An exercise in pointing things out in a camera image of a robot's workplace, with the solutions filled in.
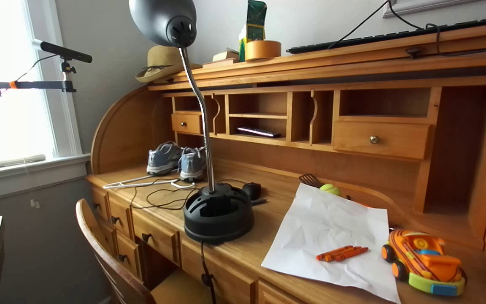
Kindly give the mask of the black power adapter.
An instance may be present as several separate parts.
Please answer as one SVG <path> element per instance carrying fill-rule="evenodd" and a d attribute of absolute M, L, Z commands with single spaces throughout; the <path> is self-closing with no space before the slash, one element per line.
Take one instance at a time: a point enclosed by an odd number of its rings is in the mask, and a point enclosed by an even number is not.
<path fill-rule="evenodd" d="M 243 185 L 243 192 L 249 197 L 253 206 L 264 202 L 264 197 L 261 196 L 261 185 L 256 182 L 246 182 Z"/>

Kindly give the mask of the yellow tennis ball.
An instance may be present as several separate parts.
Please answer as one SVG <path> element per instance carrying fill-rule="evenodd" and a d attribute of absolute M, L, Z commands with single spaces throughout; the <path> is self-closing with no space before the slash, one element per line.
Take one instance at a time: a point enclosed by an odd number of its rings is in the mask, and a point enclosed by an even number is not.
<path fill-rule="evenodd" d="M 340 190 L 334 184 L 329 184 L 329 182 L 322 184 L 318 189 L 329 194 L 340 196 Z"/>

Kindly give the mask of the white crumpled paper sheet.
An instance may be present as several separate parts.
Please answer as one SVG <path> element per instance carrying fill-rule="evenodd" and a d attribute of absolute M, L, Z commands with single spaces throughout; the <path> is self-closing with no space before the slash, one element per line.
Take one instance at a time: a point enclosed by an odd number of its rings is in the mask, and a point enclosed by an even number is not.
<path fill-rule="evenodd" d="M 300 184 L 261 265 L 268 270 L 367 290 L 398 302 L 396 282 L 379 256 L 386 243 L 388 211 Z M 317 255 L 340 246 L 366 246 L 344 261 Z"/>

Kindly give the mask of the black computer keyboard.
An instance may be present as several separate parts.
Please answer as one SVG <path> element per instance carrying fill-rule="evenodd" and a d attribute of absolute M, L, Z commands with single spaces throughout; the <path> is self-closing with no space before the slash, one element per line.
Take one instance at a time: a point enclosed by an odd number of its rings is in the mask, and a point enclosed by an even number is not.
<path fill-rule="evenodd" d="M 332 42 L 318 42 L 318 44 L 308 44 L 308 45 L 297 45 L 297 47 L 286 49 L 286 52 L 302 54 L 302 52 L 325 50 L 325 49 L 347 47 L 347 45 L 357 45 L 357 44 L 367 44 L 367 42 L 381 42 L 381 40 L 391 40 L 391 38 L 401 38 L 401 37 L 415 37 L 415 35 L 423 35 L 423 33 L 470 28 L 470 27 L 480 27 L 480 25 L 486 25 L 486 18 L 465 20 L 465 22 L 457 22 L 457 23 L 442 23 L 442 25 L 426 23 L 423 28 L 399 30 L 399 32 L 366 35 L 366 37 L 349 37 L 349 38 L 339 38 Z"/>

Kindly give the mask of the orange toy car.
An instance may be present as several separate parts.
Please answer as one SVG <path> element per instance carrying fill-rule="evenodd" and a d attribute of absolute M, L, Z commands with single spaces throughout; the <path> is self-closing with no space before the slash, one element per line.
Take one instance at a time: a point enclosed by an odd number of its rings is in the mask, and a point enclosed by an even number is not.
<path fill-rule="evenodd" d="M 457 297 L 467 283 L 457 256 L 443 251 L 438 236 L 413 229 L 391 229 L 381 256 L 391 265 L 393 277 L 410 287 L 442 297 Z"/>

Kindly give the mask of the round wooden tape roll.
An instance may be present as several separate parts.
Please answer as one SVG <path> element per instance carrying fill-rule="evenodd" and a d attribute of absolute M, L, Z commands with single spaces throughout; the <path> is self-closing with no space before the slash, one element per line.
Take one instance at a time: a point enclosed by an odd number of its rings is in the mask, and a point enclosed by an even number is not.
<path fill-rule="evenodd" d="M 249 40 L 244 45 L 246 60 L 266 60 L 278 57 L 281 52 L 281 44 L 278 40 Z"/>

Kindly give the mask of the right grey sneaker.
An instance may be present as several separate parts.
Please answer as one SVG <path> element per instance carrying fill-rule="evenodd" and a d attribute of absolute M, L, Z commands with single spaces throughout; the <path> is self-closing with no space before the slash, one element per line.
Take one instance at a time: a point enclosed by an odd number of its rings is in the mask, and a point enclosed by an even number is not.
<path fill-rule="evenodd" d="M 178 177 L 182 180 L 200 180 L 205 160 L 200 147 L 185 147 L 178 158 Z"/>

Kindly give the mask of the black gooseneck desk lamp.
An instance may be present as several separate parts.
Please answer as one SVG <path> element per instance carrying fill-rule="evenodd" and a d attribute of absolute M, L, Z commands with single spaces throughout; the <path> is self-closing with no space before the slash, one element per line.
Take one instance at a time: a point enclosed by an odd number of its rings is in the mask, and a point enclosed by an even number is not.
<path fill-rule="evenodd" d="M 197 99 L 202 126 L 207 185 L 185 201 L 183 231 L 199 243 L 222 243 L 246 234 L 254 223 L 251 199 L 214 177 L 205 101 L 194 81 L 187 47 L 197 37 L 192 0 L 128 0 L 131 20 L 151 42 L 177 47 L 189 86 Z"/>

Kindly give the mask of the left grey sneaker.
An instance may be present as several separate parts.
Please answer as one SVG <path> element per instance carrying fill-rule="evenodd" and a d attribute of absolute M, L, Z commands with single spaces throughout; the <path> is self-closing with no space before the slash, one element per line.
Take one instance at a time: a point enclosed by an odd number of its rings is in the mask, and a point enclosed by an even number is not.
<path fill-rule="evenodd" d="M 172 141 L 163 141 L 148 152 L 146 172 L 150 175 L 170 174 L 180 158 L 180 147 Z"/>

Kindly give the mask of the wooden chair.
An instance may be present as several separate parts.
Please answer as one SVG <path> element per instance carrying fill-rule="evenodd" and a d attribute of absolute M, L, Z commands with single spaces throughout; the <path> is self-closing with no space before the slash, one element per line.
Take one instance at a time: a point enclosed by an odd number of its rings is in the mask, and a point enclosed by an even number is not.
<path fill-rule="evenodd" d="M 210 304 L 209 292 L 180 270 L 170 272 L 153 288 L 148 288 L 109 251 L 109 244 L 104 241 L 104 233 L 89 202 L 79 199 L 74 211 L 81 234 L 92 250 L 116 304 Z"/>

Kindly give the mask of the straw hat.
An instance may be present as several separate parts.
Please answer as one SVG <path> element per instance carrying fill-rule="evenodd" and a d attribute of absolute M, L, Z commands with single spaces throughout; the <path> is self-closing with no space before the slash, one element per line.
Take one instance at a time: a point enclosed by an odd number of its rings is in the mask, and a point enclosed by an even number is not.
<path fill-rule="evenodd" d="M 138 82 L 165 81 L 182 71 L 177 47 L 153 45 L 146 52 L 146 65 L 135 76 Z"/>

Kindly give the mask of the grey sneaker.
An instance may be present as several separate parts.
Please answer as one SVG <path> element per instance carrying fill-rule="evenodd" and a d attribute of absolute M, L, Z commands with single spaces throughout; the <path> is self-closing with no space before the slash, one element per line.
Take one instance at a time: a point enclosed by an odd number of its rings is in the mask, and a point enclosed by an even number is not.
<path fill-rule="evenodd" d="M 178 177 L 182 180 L 200 180 L 205 160 L 200 147 L 185 147 L 178 158 Z"/>
<path fill-rule="evenodd" d="M 180 147 L 172 141 L 163 141 L 148 152 L 146 172 L 150 175 L 170 174 L 180 158 Z"/>

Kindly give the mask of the green and white box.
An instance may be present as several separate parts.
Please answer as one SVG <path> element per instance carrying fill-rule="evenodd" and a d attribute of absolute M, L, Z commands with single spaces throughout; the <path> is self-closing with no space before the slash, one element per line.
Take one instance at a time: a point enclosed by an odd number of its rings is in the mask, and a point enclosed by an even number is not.
<path fill-rule="evenodd" d="M 239 60 L 246 59 L 246 44 L 264 38 L 266 3 L 263 0 L 246 1 L 246 18 L 239 32 Z"/>

